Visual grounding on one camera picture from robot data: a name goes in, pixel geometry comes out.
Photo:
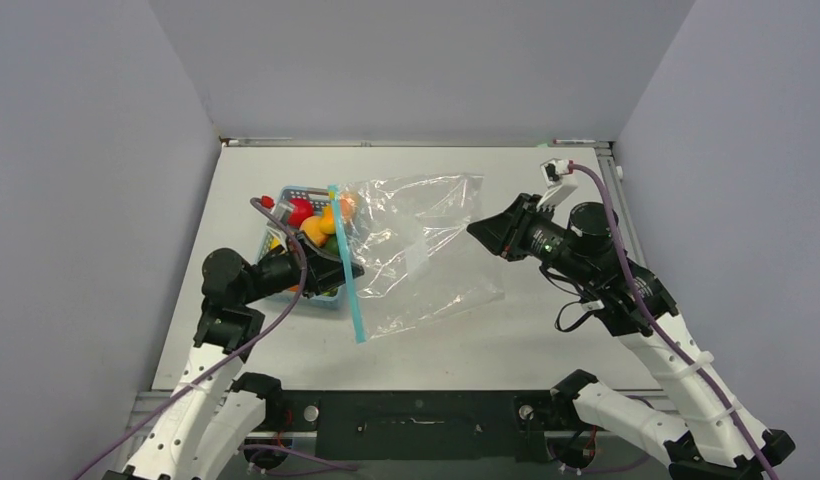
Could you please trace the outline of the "clear zip top bag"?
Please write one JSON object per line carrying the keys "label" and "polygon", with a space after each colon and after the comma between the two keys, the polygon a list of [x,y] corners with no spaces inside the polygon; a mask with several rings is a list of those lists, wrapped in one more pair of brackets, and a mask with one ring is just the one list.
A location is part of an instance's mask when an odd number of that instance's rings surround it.
{"label": "clear zip top bag", "polygon": [[337,229],[355,341],[426,326],[505,297],[493,258],[467,232],[483,212],[484,178],[448,173],[333,184],[331,203],[355,202]]}

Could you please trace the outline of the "blue plastic basket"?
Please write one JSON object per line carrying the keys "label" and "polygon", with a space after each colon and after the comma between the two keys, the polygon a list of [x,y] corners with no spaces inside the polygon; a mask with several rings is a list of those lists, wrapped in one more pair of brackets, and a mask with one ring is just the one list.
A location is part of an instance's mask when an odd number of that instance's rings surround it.
{"label": "blue plastic basket", "polygon": [[[323,188],[286,186],[280,190],[279,194],[276,197],[274,197],[274,199],[280,198],[287,200],[290,200],[291,198],[305,198],[313,204],[315,210],[314,215],[317,216],[321,216],[323,209],[326,206],[330,205],[329,192]],[[287,228],[294,233],[297,233],[299,231],[299,228]],[[283,248],[287,247],[286,235],[281,229],[278,229],[273,222],[268,221],[266,223],[263,238],[260,242],[260,246],[257,250],[255,259],[260,260],[263,256],[265,256],[272,249],[278,246]],[[338,310],[341,304],[343,303],[343,293],[344,287],[342,287],[339,290],[338,295],[335,297],[313,296],[310,298],[304,298],[301,300],[301,302],[310,305],[314,308],[320,308],[324,310]]]}

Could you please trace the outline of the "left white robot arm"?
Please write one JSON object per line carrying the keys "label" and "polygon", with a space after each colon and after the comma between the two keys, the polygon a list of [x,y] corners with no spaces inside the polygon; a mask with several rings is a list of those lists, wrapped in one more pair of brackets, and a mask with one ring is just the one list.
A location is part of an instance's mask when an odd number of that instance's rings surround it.
{"label": "left white robot arm", "polygon": [[201,316],[181,377],[150,418],[154,425],[124,466],[107,479],[215,479],[255,428],[282,421],[279,379],[246,372],[253,347],[277,321],[252,303],[295,287],[311,297],[349,283],[364,273],[357,262],[316,247],[303,234],[288,249],[277,248],[255,264],[220,248],[202,268]]}

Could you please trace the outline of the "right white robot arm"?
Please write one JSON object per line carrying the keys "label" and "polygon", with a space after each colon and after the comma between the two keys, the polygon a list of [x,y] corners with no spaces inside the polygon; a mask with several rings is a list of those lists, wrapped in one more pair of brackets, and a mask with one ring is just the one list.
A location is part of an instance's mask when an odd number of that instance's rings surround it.
{"label": "right white robot arm", "polygon": [[660,412],[577,370],[551,390],[559,425],[611,432],[674,479],[773,478],[794,451],[786,432],[766,427],[731,393],[658,277],[629,259],[609,203],[581,203],[559,225],[539,196],[522,194],[467,230],[491,254],[534,258],[546,278],[572,285],[587,317],[635,355],[675,407]]}

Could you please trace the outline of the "green lime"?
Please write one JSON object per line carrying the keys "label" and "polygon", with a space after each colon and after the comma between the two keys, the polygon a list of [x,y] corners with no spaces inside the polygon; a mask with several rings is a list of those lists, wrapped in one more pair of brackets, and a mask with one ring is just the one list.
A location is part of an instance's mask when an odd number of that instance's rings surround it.
{"label": "green lime", "polygon": [[322,245],[322,250],[332,256],[339,256],[340,249],[339,249],[339,242],[336,235],[330,235],[327,237],[327,240]]}

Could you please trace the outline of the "peach fruit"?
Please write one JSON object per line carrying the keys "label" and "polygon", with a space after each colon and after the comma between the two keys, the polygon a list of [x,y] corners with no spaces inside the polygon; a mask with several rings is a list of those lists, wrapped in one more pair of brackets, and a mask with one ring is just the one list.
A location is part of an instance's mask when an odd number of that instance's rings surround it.
{"label": "peach fruit", "polygon": [[317,247],[322,247],[329,239],[329,234],[321,229],[321,222],[322,217],[314,215],[305,219],[299,227],[307,239]]}

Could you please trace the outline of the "orange yellow mango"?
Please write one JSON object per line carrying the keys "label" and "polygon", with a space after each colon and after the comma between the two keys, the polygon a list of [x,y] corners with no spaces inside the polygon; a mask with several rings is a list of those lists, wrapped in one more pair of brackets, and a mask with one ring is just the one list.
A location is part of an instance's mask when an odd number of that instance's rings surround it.
{"label": "orange yellow mango", "polygon": [[318,227],[325,235],[335,235],[339,226],[349,224],[356,213],[356,205],[349,197],[339,197],[326,206]]}

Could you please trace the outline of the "red apple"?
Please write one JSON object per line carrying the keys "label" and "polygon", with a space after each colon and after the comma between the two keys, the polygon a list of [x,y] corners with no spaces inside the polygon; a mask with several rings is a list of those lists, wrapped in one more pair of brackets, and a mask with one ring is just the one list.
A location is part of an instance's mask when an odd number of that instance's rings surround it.
{"label": "red apple", "polygon": [[291,198],[288,203],[291,211],[287,217],[287,224],[295,229],[315,214],[313,204],[305,198]]}

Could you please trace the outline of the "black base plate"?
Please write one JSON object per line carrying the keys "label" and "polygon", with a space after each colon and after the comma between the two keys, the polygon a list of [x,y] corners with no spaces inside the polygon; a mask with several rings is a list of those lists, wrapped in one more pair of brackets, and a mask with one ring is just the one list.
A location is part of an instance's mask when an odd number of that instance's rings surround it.
{"label": "black base plate", "polygon": [[566,424],[545,390],[287,390],[260,431],[311,439],[331,460],[546,460]]}

